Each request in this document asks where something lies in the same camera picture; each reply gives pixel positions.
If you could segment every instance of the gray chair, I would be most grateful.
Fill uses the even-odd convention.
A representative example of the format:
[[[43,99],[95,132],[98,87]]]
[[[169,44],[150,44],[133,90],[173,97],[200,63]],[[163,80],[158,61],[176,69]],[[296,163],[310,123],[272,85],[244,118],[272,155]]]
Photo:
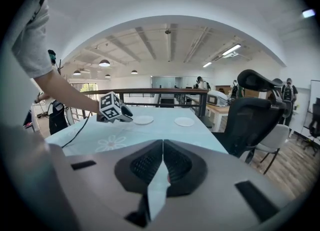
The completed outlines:
[[[264,171],[263,175],[267,173],[270,166],[274,162],[277,154],[280,151],[281,146],[286,142],[289,132],[290,129],[288,126],[284,124],[277,124],[273,128],[273,130],[256,146],[256,150],[260,150],[267,153],[260,163],[262,163],[268,157],[269,154],[274,155],[270,164]]]

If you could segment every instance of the wooden floor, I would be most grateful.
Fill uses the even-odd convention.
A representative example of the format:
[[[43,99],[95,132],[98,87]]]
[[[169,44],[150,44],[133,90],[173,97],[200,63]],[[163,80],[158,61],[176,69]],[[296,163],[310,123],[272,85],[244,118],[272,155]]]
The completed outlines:
[[[221,121],[219,132],[226,128],[227,118]],[[303,192],[312,188],[319,176],[320,152],[313,156],[313,149],[303,150],[306,142],[301,145],[302,139],[297,141],[297,135],[291,138],[280,149],[270,169],[265,174],[276,186],[282,189],[291,199],[295,199]],[[267,169],[273,154],[262,162],[267,153],[256,150],[250,165],[261,174]]]

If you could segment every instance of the light blue tablecloth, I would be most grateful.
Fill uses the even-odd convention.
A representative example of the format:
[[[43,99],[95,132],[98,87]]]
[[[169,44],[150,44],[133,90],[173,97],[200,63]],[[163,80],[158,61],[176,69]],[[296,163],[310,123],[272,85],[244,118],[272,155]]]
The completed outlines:
[[[133,122],[97,122],[91,116],[79,135],[64,149],[66,156],[87,155],[132,146],[148,140],[170,139],[193,144],[206,149],[227,153],[220,142],[188,108],[129,107],[133,116],[152,116],[153,122],[137,125]],[[190,127],[178,126],[178,117],[194,120]],[[63,146],[84,125],[84,120],[46,138],[47,143]]]

